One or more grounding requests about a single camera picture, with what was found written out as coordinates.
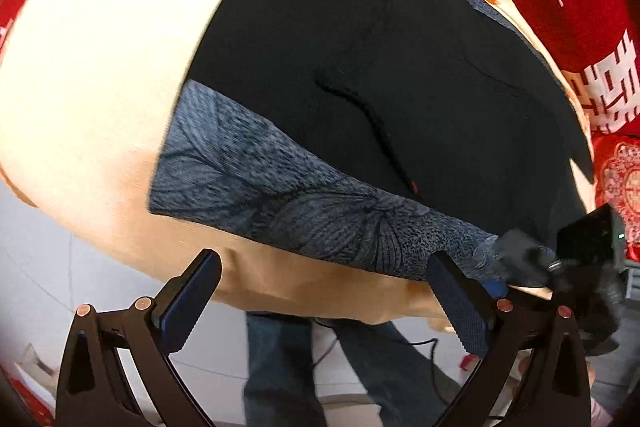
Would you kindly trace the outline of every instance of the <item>white floor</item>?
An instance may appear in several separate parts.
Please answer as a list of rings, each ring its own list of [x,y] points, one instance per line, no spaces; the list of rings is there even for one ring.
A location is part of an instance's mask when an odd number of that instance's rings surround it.
[[[43,362],[58,367],[73,310],[80,304],[91,303],[98,311],[127,308],[137,297],[155,295],[161,287],[162,282],[114,261],[21,203],[0,182],[0,363],[5,368],[11,369],[28,344]],[[436,362],[460,379],[458,364],[465,352],[455,335],[434,333],[418,318],[401,319],[396,325],[410,341],[440,337]],[[316,357],[332,338],[330,331],[318,328]],[[419,349],[426,353],[430,346]],[[213,421],[244,422],[241,391],[247,365],[241,311],[209,303],[185,348],[172,360]],[[125,365],[141,405],[151,407],[132,363],[125,359]],[[319,365],[316,384],[321,397],[364,393],[339,346]],[[327,414],[332,427],[375,427],[372,416],[374,406]]]

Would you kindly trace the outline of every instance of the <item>jeans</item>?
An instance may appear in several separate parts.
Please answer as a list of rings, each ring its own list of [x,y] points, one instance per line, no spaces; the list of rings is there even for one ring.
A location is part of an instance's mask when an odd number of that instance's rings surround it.
[[[316,397],[311,321],[289,315],[247,313],[249,378],[244,388],[248,427],[326,427]],[[385,427],[429,427],[442,412],[431,380],[431,362],[392,323],[369,326],[323,319]],[[436,367],[440,393],[451,399],[459,386]]]

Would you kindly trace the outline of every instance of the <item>black cord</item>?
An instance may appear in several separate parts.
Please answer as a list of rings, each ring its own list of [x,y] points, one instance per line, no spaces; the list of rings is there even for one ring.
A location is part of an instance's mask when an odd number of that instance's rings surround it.
[[[322,326],[323,328],[328,328],[330,330],[333,330],[333,328],[327,324],[322,324],[322,322],[320,322],[318,319],[313,319],[313,322],[315,322],[318,326]],[[436,395],[438,396],[438,399],[442,402],[442,404],[445,407],[448,407],[451,402],[446,400],[441,394],[440,394],[440,390],[438,389],[438,385],[436,384],[436,362],[435,362],[435,352],[436,352],[436,347],[438,346],[438,342],[440,341],[437,337],[433,337],[432,339],[429,339],[428,341],[421,341],[421,342],[409,342],[407,340],[400,340],[400,339],[393,339],[391,337],[388,337],[386,335],[383,335],[382,333],[380,333],[378,330],[376,330],[376,328],[374,328],[373,326],[369,325],[369,324],[365,324],[367,327],[369,327],[371,330],[375,331],[378,335],[380,335],[381,337],[386,338],[389,341],[398,343],[398,344],[404,344],[405,346],[425,346],[426,344],[433,344],[431,346],[431,351],[430,351],[430,363],[431,363],[431,383],[433,385],[433,390],[435,391]],[[316,365],[318,365],[320,362],[322,362],[322,360],[324,360],[326,358],[326,356],[329,354],[329,352],[331,352],[332,349],[334,349],[335,344],[337,344],[338,342],[338,337],[335,337],[334,342],[331,346],[329,346],[329,349],[327,349],[324,353],[324,355],[322,355],[322,357],[320,357],[318,359],[318,361],[314,364],[314,367],[316,367]],[[504,420],[504,416],[487,416],[486,417],[488,420]]]

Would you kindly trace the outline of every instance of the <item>drawstring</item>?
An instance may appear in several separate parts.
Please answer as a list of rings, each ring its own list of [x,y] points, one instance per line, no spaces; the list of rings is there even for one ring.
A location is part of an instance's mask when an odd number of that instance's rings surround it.
[[[367,120],[369,120],[369,123],[373,127],[376,139],[378,140],[380,147],[382,147],[385,156],[391,162],[391,165],[393,166],[398,176],[400,176],[400,179],[402,180],[404,185],[409,189],[414,197],[417,198],[417,200],[420,200],[417,183],[409,177],[409,174],[404,169],[404,166],[398,158],[398,154],[391,145],[391,141],[389,140],[388,134],[385,131],[385,126],[383,124],[382,118],[380,118],[380,116],[375,112],[373,107],[371,107],[371,105],[366,102],[366,100],[363,100],[357,92],[349,89],[348,87],[335,86],[335,84],[332,85],[324,71],[316,70],[316,72],[314,73],[314,80],[316,82],[316,85],[320,89],[353,103],[353,105],[355,105],[365,114]]]

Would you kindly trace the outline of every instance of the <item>gray floor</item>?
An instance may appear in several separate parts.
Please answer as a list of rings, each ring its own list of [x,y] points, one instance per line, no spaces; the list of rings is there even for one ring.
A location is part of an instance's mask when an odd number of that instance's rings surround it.
[[[626,302],[620,329],[614,337],[620,343],[618,349],[590,359],[596,369],[591,394],[609,412],[624,401],[640,369],[640,301]]]

